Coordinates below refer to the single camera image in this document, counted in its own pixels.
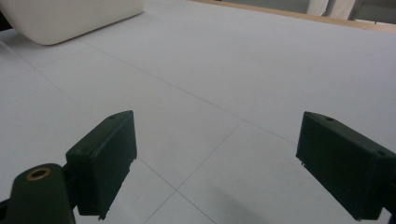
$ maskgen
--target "table surface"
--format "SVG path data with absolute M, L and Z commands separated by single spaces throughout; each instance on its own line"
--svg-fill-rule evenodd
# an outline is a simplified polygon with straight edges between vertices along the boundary
M 355 223 L 295 158 L 300 125 L 325 114 L 396 151 L 395 37 L 184 0 L 56 46 L 1 32 L 0 200 L 132 109 L 138 160 L 104 223 Z

